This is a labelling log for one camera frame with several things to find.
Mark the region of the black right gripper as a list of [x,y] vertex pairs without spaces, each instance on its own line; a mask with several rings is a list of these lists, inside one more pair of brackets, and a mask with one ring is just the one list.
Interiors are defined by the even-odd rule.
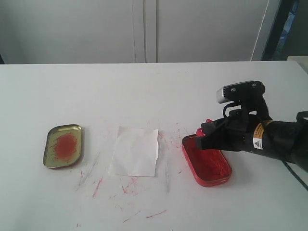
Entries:
[[245,151],[249,153],[264,153],[269,139],[265,135],[265,128],[273,120],[261,119],[258,115],[248,115],[248,120],[242,118],[242,110],[230,111],[227,118],[217,120],[207,119],[201,124],[204,135],[220,134],[222,137],[197,136],[196,147],[200,150],[214,149],[224,151]]

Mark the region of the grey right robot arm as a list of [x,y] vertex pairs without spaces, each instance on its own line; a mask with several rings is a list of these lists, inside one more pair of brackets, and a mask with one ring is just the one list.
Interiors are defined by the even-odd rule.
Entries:
[[203,136],[195,138],[201,150],[258,154],[308,169],[308,113],[299,112],[295,122],[274,121],[258,115],[242,116],[240,109],[228,117],[201,124]]

